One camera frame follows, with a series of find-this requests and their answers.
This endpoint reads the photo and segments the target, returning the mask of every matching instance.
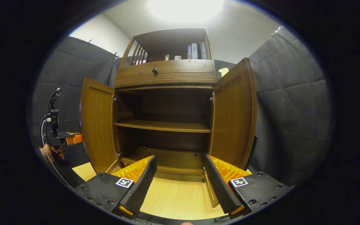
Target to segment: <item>door hinge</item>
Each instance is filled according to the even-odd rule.
[[[211,102],[212,102],[212,104],[213,104],[214,99],[215,99],[215,93],[214,93],[214,92],[212,92],[212,97],[210,97],[210,98],[209,98],[209,101],[211,101]]]
[[[120,101],[119,98],[114,95],[112,104],[116,104],[118,101]]]

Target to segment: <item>orange gripper part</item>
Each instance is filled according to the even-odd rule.
[[[229,186],[229,181],[236,178],[245,177],[247,175],[251,175],[252,173],[242,170],[236,166],[231,165],[228,162],[215,158],[209,155],[209,158],[212,160],[216,169],[219,171],[219,174],[223,178],[224,182],[226,182],[227,186]]]
[[[152,155],[146,158],[143,158],[127,167],[120,169],[114,172],[112,175],[133,180],[134,183],[138,181],[141,174],[144,172],[145,167],[148,164],[148,161],[152,158]]]

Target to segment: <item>wooden cabinet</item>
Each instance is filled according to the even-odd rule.
[[[183,33],[187,30],[191,30],[188,36]],[[117,71],[114,88],[90,78],[84,80],[81,133],[96,173],[150,155],[156,155],[158,171],[201,175],[201,181],[205,154],[245,169],[256,124],[256,90],[249,60],[243,58],[218,82],[210,47],[209,60],[154,61],[166,53],[152,37],[159,39],[172,32],[140,35],[146,40],[134,37]],[[174,33],[185,38],[178,40],[181,48],[176,43],[172,43],[176,47],[161,43],[173,57],[182,55],[191,42],[205,40],[209,46],[204,28],[179,28]],[[134,40],[144,47],[137,47],[133,58],[144,63],[126,66],[125,58]],[[143,51],[148,51],[150,62],[142,57]],[[152,73],[153,68],[157,68],[157,74]],[[212,204],[217,203],[214,195],[211,197]]]

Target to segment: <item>ceiling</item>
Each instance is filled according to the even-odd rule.
[[[224,0],[223,8],[205,21],[165,20],[156,13],[148,1],[128,0],[103,14],[129,38],[167,28],[206,27],[213,58],[230,63],[250,56],[280,27],[258,8],[235,0]]]

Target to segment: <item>white wall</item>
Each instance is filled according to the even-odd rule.
[[[117,52],[117,55],[120,57],[123,56],[130,41],[114,23],[102,14],[85,22],[69,34],[69,36],[86,42],[92,39],[90,43],[113,54]]]

